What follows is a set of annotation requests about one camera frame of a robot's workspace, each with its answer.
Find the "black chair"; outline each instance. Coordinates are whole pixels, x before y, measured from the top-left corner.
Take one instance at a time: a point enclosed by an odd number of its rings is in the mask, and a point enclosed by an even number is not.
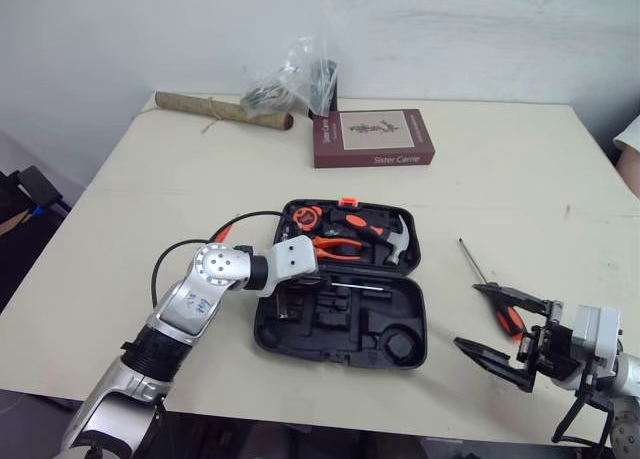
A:
[[[0,313],[70,210],[37,167],[0,172]]]

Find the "white sleeve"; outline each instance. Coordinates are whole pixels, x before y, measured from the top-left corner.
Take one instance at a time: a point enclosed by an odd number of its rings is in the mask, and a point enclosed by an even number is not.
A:
[[[618,134],[613,139],[613,143],[619,149],[623,149],[623,144],[626,144],[640,152],[640,116],[636,117],[635,120],[629,124],[629,127]]]

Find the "white table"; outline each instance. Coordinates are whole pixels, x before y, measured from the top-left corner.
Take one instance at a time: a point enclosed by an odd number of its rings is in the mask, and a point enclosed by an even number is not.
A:
[[[491,279],[564,301],[569,325],[578,304],[621,308],[625,347],[638,354],[640,203],[568,106],[340,103],[419,107],[433,163],[314,169],[303,116],[288,132],[220,122],[205,134],[206,118],[138,116],[0,316],[0,388],[84,399],[149,314],[151,268],[167,245],[206,237],[238,213],[348,195],[405,207],[416,219],[422,263],[411,277],[425,297],[426,363],[408,372],[362,370],[268,353],[253,341],[255,295],[230,293],[176,377],[168,408],[549,442],[573,395],[540,375],[534,393],[522,393],[452,344],[460,335],[516,352],[470,288],[476,278],[456,240],[465,238]],[[252,220],[228,240],[266,246],[275,220]],[[182,277],[192,251],[167,261],[161,291]],[[524,317],[529,325],[541,319]],[[595,439],[603,420],[585,410],[572,432]]]

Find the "rolled mat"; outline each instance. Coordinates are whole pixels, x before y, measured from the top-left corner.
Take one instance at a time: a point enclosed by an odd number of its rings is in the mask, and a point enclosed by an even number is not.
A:
[[[156,92],[156,104],[162,109],[188,112],[227,121],[244,122],[246,124],[255,124],[256,126],[273,127],[274,129],[285,131],[293,126],[293,116],[287,112],[249,117],[245,110],[237,104],[214,101],[213,99],[202,97],[184,96],[172,92]]]

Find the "black tool case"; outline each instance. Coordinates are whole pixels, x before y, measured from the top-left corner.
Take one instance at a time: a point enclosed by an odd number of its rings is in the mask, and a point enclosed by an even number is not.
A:
[[[274,294],[261,298],[254,324],[256,342],[268,351],[301,359],[374,369],[419,367],[427,356],[427,327],[422,291],[406,277],[420,262],[411,214],[352,199],[298,199],[289,202],[284,213],[293,217],[301,208],[321,212],[317,226],[303,234],[312,239],[357,240],[364,247],[331,247],[331,254],[360,258],[319,257],[317,274],[281,284]],[[398,264],[386,262],[392,252],[389,244],[350,227],[345,214],[364,218],[376,230],[396,233],[401,232],[401,216],[409,243]],[[290,237],[291,229],[281,220],[274,242]],[[354,285],[364,288],[348,287]]]

